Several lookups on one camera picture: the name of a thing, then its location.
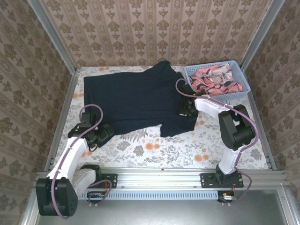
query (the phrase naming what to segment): floral tablecloth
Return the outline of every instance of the floral tablecloth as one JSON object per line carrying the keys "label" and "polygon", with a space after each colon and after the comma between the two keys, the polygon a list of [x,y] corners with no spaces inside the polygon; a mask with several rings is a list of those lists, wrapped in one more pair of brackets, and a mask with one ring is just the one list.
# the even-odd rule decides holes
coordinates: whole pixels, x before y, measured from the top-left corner
{"label": "floral tablecloth", "polygon": [[[118,72],[142,72],[149,67],[83,67],[78,77],[66,124],[55,158],[58,161],[67,143],[68,132],[79,122],[79,111],[84,106],[83,78]],[[184,74],[184,67],[173,69]],[[246,106],[253,118],[248,97],[228,104]],[[125,135],[114,136],[103,147],[83,153],[80,165],[99,164],[101,167],[154,167],[154,168],[215,168],[221,160],[224,144],[218,121],[200,112],[195,130],[174,137],[160,137],[159,126],[148,127]],[[261,142],[245,151],[238,164],[244,169],[267,169]]]}

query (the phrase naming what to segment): brown damask wallpaper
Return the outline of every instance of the brown damask wallpaper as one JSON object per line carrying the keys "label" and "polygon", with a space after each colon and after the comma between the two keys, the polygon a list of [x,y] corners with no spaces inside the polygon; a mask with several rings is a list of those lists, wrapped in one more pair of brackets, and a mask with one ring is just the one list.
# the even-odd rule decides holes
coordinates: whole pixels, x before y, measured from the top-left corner
{"label": "brown damask wallpaper", "polygon": [[247,68],[273,156],[300,210],[300,0],[286,0]]}
{"label": "brown damask wallpaper", "polygon": [[41,0],[79,66],[241,61],[271,0]]}
{"label": "brown damask wallpaper", "polygon": [[25,0],[0,1],[0,224],[20,223],[70,74]]}

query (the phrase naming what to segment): cable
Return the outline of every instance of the cable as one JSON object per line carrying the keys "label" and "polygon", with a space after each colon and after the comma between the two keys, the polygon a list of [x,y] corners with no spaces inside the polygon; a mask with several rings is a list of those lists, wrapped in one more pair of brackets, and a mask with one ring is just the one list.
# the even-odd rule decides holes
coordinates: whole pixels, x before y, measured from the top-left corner
{"label": "cable", "polygon": [[243,147],[243,148],[240,150],[240,152],[239,152],[239,154],[238,154],[238,156],[237,156],[237,158],[236,158],[236,160],[235,160],[235,163],[234,163],[234,168],[236,169],[236,171],[238,171],[240,174],[246,176],[246,177],[249,179],[249,185],[248,185],[246,191],[242,194],[242,196],[241,196],[240,198],[238,198],[237,200],[231,202],[230,204],[236,203],[236,202],[238,202],[241,198],[243,198],[243,197],[245,196],[245,194],[248,192],[248,190],[250,189],[251,184],[252,184],[251,177],[250,177],[249,175],[245,174],[244,172],[242,172],[241,170],[239,170],[239,169],[237,168],[237,164],[238,164],[239,159],[240,159],[240,157],[241,157],[241,155],[242,155],[242,152],[245,151],[246,149],[248,149],[248,148],[254,146],[254,145],[257,143],[258,139],[259,139],[259,133],[258,133],[258,129],[257,129],[257,127],[256,127],[256,124],[254,123],[254,121],[252,121],[248,116],[246,116],[246,115],[243,114],[242,112],[240,112],[240,111],[238,111],[238,110],[236,110],[236,109],[234,109],[234,108],[228,106],[227,104],[224,104],[223,102],[220,102],[220,101],[218,101],[218,100],[215,100],[215,99],[211,98],[210,96],[209,96],[209,97],[206,97],[206,96],[188,95],[188,94],[186,94],[186,93],[181,92],[181,91],[178,89],[178,83],[179,83],[179,81],[186,81],[186,80],[183,79],[183,78],[181,78],[181,79],[178,79],[178,80],[176,81],[175,88],[176,88],[176,90],[177,90],[181,95],[186,96],[186,97],[190,97],[190,98],[202,98],[202,99],[205,99],[205,100],[212,101],[213,103],[216,103],[216,104],[218,104],[219,106],[222,106],[222,107],[225,107],[225,108],[227,108],[227,109],[230,109],[230,110],[234,111],[235,113],[237,113],[237,114],[241,115],[242,117],[244,117],[246,120],[248,120],[249,123],[250,123],[250,124],[253,126],[253,128],[254,128],[254,131],[255,131],[255,139],[254,139],[254,141],[253,141],[251,144],[249,144],[249,145]]}
{"label": "cable", "polygon": [[[109,193],[110,193],[110,191],[111,191],[111,189],[112,189],[112,182],[111,182],[110,180],[101,180],[101,181],[98,181],[98,182],[96,182],[96,183],[93,183],[93,184],[89,185],[89,188],[91,188],[91,187],[93,187],[93,186],[95,186],[95,185],[98,185],[98,184],[101,184],[101,183],[103,183],[103,182],[105,182],[105,183],[108,182],[108,183],[109,183],[109,189],[108,189],[108,191],[105,193],[105,195],[103,196],[103,198],[102,198],[99,202],[96,203],[97,205],[100,204],[101,202],[103,202],[104,199],[106,199],[106,197],[109,195]],[[98,193],[93,193],[93,194],[91,194],[91,195],[89,196],[89,198],[88,198],[88,203],[90,204],[90,206],[91,206],[91,204],[93,204],[93,203],[90,202],[90,198],[91,198],[93,195],[98,195]]]}
{"label": "cable", "polygon": [[55,194],[54,194],[55,181],[56,181],[56,178],[57,178],[58,174],[60,173],[61,167],[62,167],[62,165],[63,165],[63,163],[64,163],[64,161],[65,161],[65,159],[66,159],[68,153],[70,152],[70,150],[72,149],[72,147],[74,146],[74,144],[75,144],[80,138],[82,138],[85,134],[87,134],[87,133],[90,132],[91,130],[95,129],[95,128],[101,123],[101,121],[102,121],[102,119],[103,119],[103,111],[102,111],[102,109],[101,109],[98,105],[95,105],[95,104],[88,104],[88,105],[85,105],[85,106],[80,110],[80,116],[79,116],[79,117],[81,118],[82,111],[83,111],[85,108],[90,107],[90,106],[94,106],[94,107],[98,108],[99,111],[101,112],[101,117],[100,117],[99,121],[98,121],[94,126],[92,126],[91,128],[89,128],[89,129],[87,129],[86,131],[84,131],[82,134],[80,134],[80,135],[79,135],[79,136],[78,136],[78,137],[70,144],[70,146],[69,146],[69,148],[67,149],[66,153],[63,155],[62,160],[61,160],[61,162],[60,162],[60,164],[59,164],[59,166],[58,166],[58,168],[57,168],[57,171],[55,172],[55,175],[54,175],[54,177],[53,177],[53,180],[52,180],[52,182],[51,182],[51,198],[52,198],[53,206],[54,206],[54,209],[55,209],[57,215],[58,215],[60,218],[62,218],[62,219],[68,219],[69,217],[63,216],[63,215],[61,214],[61,212],[60,212],[58,206],[57,206],[57,203],[56,203],[56,200],[55,200]]}

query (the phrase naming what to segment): basket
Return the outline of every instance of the basket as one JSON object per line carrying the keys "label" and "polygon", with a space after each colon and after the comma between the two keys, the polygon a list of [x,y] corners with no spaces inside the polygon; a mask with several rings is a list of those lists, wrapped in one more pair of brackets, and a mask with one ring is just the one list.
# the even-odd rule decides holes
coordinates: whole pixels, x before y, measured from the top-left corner
{"label": "basket", "polygon": [[214,98],[215,100],[218,100],[218,101],[227,101],[227,100],[232,100],[232,99],[237,99],[237,98],[244,97],[246,94],[248,94],[248,92],[251,91],[251,89],[250,89],[250,86],[249,86],[243,72],[241,71],[238,63],[234,60],[224,61],[224,62],[206,63],[206,64],[201,64],[201,65],[194,65],[194,66],[184,67],[184,72],[185,72],[186,77],[187,77],[187,82],[191,86],[191,82],[189,80],[189,77],[195,75],[196,72],[199,69],[214,66],[214,65],[222,65],[222,64],[225,64],[225,63],[228,63],[231,66],[232,79],[233,79],[233,81],[238,82],[243,86],[243,91],[235,92],[235,93],[229,93],[229,94],[223,94],[223,95],[216,95],[216,96],[212,96],[212,98]]}

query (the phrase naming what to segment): purple cable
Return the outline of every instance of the purple cable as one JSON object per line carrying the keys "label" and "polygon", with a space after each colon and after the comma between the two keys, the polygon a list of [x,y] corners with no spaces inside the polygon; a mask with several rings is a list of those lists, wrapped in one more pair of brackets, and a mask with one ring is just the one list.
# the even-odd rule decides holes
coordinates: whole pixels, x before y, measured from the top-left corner
{"label": "purple cable", "polygon": [[[110,191],[111,191],[111,189],[112,189],[112,182],[111,182],[110,180],[101,180],[101,181],[98,181],[98,182],[96,182],[96,183],[93,183],[93,184],[89,185],[89,188],[91,188],[91,187],[93,187],[93,186],[95,186],[95,185],[98,185],[98,184],[101,184],[101,183],[103,183],[103,182],[108,182],[108,183],[109,183],[109,189],[108,189],[108,191],[106,192],[106,194],[104,195],[104,197],[103,197],[97,204],[100,204],[101,202],[104,201],[104,199],[106,199],[106,197],[108,196],[108,194],[110,193]],[[94,193],[94,194],[91,194],[91,195],[89,196],[88,202],[89,202],[90,204],[92,204],[92,203],[90,202],[90,198],[91,198],[93,195],[98,195],[98,193]]]}
{"label": "purple cable", "polygon": [[242,155],[242,152],[245,151],[246,149],[252,147],[253,145],[255,145],[255,144],[257,143],[257,141],[258,141],[258,139],[259,139],[258,129],[257,129],[255,123],[254,123],[248,116],[246,116],[246,115],[243,114],[242,112],[240,112],[240,111],[238,111],[238,110],[236,110],[236,109],[234,109],[234,108],[228,106],[227,104],[224,104],[223,102],[220,102],[220,101],[218,101],[218,100],[215,100],[215,99],[213,99],[213,98],[211,98],[211,97],[206,97],[206,96],[196,96],[196,95],[188,95],[188,94],[186,94],[186,93],[181,92],[181,91],[178,89],[178,83],[179,83],[179,81],[186,81],[186,80],[183,79],[183,78],[178,79],[177,82],[176,82],[176,84],[175,84],[176,90],[177,90],[181,95],[184,95],[184,96],[186,96],[186,97],[191,97],[191,98],[202,98],[202,99],[205,99],[205,100],[212,101],[212,102],[214,102],[214,103],[216,103],[216,104],[218,104],[218,105],[220,105],[220,106],[222,106],[222,107],[225,107],[225,108],[227,108],[227,109],[230,109],[230,110],[234,111],[235,113],[237,113],[237,114],[241,115],[242,117],[244,117],[246,120],[248,120],[249,123],[253,126],[253,128],[254,128],[254,130],[255,130],[255,140],[254,140],[254,142],[252,142],[250,145],[247,145],[247,146],[243,147],[243,148],[240,150],[240,152],[239,152],[239,154],[238,154],[238,156],[237,156],[237,158],[236,158],[236,160],[235,160],[235,163],[234,163],[234,168],[235,168],[239,173],[241,173],[242,175],[244,175],[244,176],[246,176],[246,177],[249,178],[249,185],[248,185],[246,191],[243,193],[243,195],[242,195],[240,198],[238,198],[238,199],[235,200],[234,202],[231,202],[231,204],[236,203],[236,202],[238,202],[243,196],[245,196],[245,194],[248,192],[248,190],[250,189],[251,184],[252,184],[252,179],[250,178],[250,176],[247,175],[247,174],[245,174],[244,172],[240,171],[240,170],[237,168],[237,164],[238,164],[239,159],[240,159],[240,157],[241,157],[241,155]]}
{"label": "purple cable", "polygon": [[62,218],[62,219],[68,219],[69,217],[65,217],[61,214],[58,206],[57,206],[57,203],[56,203],[56,200],[55,200],[55,195],[54,195],[54,185],[55,185],[55,181],[56,181],[56,178],[58,176],[58,174],[60,173],[60,169],[62,167],[62,164],[64,163],[68,153],[70,152],[70,150],[72,149],[72,147],[74,146],[74,144],[80,139],[82,138],[85,134],[87,134],[88,132],[90,132],[91,130],[95,129],[102,121],[103,119],[103,111],[102,109],[98,106],[98,105],[95,105],[95,104],[88,104],[88,105],[85,105],[81,110],[80,110],[80,118],[81,118],[81,113],[83,111],[83,109],[87,108],[87,107],[90,107],[90,106],[94,106],[96,108],[99,109],[99,111],[101,112],[101,117],[99,119],[99,121],[94,125],[92,126],[91,128],[87,129],[86,131],[84,131],[82,134],[80,134],[71,144],[70,144],[70,147],[68,148],[68,150],[66,151],[66,153],[63,155],[62,157],[62,160],[57,168],[57,171],[55,172],[55,175],[53,177],[53,180],[52,180],[52,183],[51,183],[51,198],[52,198],[52,202],[53,202],[53,206],[54,206],[54,209],[57,213],[57,215]]}

